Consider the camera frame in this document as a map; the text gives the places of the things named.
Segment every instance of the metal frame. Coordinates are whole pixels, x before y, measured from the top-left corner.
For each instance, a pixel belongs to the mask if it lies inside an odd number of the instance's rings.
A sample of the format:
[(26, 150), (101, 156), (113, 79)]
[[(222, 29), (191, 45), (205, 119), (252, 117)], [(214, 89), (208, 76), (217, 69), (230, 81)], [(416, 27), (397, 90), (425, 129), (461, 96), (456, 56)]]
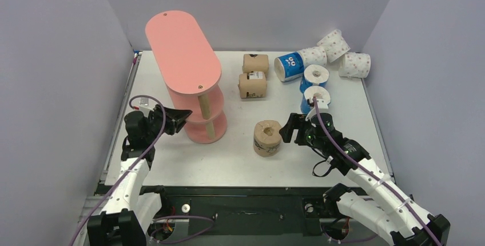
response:
[(380, 132), (379, 123), (377, 121), (374, 108), (372, 107), (371, 98), (369, 96), (369, 92), (367, 91), (367, 86), (365, 85), (364, 79), (361, 79), (361, 80), (362, 80), (362, 85), (364, 86), (365, 96), (367, 97), (367, 102), (369, 103), (369, 108), (371, 110), (372, 119), (374, 119), (374, 125), (376, 126), (377, 136), (379, 137), (379, 142), (382, 148), (382, 152), (384, 153), (384, 159), (385, 159), (385, 163), (387, 164), (387, 168), (389, 170), (389, 175), (393, 178), (393, 181), (395, 182), (394, 171), (392, 170), (392, 166), (391, 166), (391, 160), (389, 159), (389, 155), (387, 154), (387, 149), (385, 148), (384, 139), (382, 138), (382, 133)]
[(123, 120), (123, 116), (125, 115), (126, 105), (128, 104), (128, 100), (130, 98), (130, 94), (133, 88), (133, 82), (135, 81), (136, 72), (138, 71), (138, 66), (140, 65), (141, 56), (143, 51), (139, 51), (135, 54), (134, 64), (132, 70), (130, 71), (130, 75), (128, 76), (128, 81), (126, 83), (125, 94), (123, 96), (123, 100), (121, 101), (120, 111), (118, 112), (118, 116), (116, 118), (116, 124), (114, 126), (113, 136), (111, 137), (111, 142), (109, 143), (108, 149), (108, 157), (106, 158), (105, 166), (103, 174), (101, 175), (101, 180), (104, 182), (106, 180), (106, 175), (108, 173), (109, 164), (111, 162), (111, 158), (113, 157), (114, 145), (116, 144), (116, 138), (121, 129), (121, 121)]

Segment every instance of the gray wall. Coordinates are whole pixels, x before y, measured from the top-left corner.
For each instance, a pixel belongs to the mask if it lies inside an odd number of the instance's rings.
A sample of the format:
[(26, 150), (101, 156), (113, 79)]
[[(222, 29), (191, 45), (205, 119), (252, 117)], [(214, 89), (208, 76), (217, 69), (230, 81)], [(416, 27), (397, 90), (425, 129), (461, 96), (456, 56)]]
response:
[(485, 0), (390, 0), (364, 47), (397, 183), (450, 220), (449, 245), (485, 242), (484, 15)]
[(296, 50), (334, 28), (360, 50), (389, 0), (108, 0), (135, 49), (151, 49), (145, 25), (172, 9), (195, 16), (216, 50)]
[(107, 0), (0, 0), (0, 239), (66, 245), (133, 52)]

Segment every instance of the printed label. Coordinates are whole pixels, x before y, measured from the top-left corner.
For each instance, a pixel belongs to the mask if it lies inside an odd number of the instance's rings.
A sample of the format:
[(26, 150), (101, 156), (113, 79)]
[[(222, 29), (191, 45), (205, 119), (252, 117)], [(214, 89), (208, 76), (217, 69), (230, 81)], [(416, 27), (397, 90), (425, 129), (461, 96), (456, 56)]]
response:
[(290, 53), (278, 57), (285, 69), (285, 80), (300, 77), (305, 70), (303, 59), (299, 53)]
[(248, 79), (263, 79), (264, 74), (263, 72), (250, 72), (248, 74)]

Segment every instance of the cable tie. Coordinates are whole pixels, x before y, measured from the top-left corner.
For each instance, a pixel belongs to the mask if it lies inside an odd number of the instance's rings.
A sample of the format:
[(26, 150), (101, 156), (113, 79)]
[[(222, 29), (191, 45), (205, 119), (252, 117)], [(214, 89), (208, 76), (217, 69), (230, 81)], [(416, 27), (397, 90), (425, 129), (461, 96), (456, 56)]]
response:
[(406, 204), (409, 203), (409, 201), (411, 201), (411, 198), (408, 197), (401, 205), (397, 206), (397, 208), (395, 209), (395, 211), (401, 209), (402, 207), (404, 207)]
[(376, 189), (377, 189), (379, 186), (381, 186), (381, 185), (382, 185), (382, 183), (384, 183), (384, 182), (386, 182), (386, 181), (388, 181), (388, 180), (390, 180), (390, 179), (391, 179), (391, 176), (390, 176), (390, 175), (388, 175), (388, 174), (385, 174), (385, 175), (384, 175), (384, 176), (383, 176), (381, 179), (379, 179), (379, 180), (377, 181), (377, 183), (376, 183), (376, 184), (374, 184), (374, 185), (373, 185), (373, 186), (372, 186), (372, 187), (369, 189), (368, 194), (370, 195), (370, 194), (371, 194), (373, 191), (375, 191), (375, 190), (376, 190)]
[(127, 170), (124, 170), (123, 172), (137, 173), (137, 171), (135, 171), (134, 169), (133, 170), (127, 169)]

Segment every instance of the pink shelf tier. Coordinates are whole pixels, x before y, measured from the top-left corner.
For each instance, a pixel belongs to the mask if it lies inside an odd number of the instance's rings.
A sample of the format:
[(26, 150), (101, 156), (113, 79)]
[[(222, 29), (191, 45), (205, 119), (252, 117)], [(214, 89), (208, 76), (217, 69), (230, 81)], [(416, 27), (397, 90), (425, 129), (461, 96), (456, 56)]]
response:
[(214, 130), (216, 131), (216, 137), (212, 139), (207, 136), (205, 124), (192, 124), (187, 122), (184, 129), (190, 140), (194, 141), (195, 143), (210, 144), (219, 140), (226, 132), (227, 119), (224, 112), (221, 112), (221, 114), (214, 119), (213, 124)]
[(168, 93), (172, 99), (173, 106), (176, 109), (191, 110), (192, 114), (187, 118), (187, 123), (193, 124), (205, 124), (213, 121), (218, 117), (224, 107), (224, 96), (222, 95), (221, 88), (216, 85), (213, 90), (209, 91), (207, 95), (209, 96), (210, 102), (210, 118), (204, 119), (202, 117), (202, 111), (200, 110), (200, 105), (197, 96), (186, 96), (180, 95), (172, 91), (168, 86)]

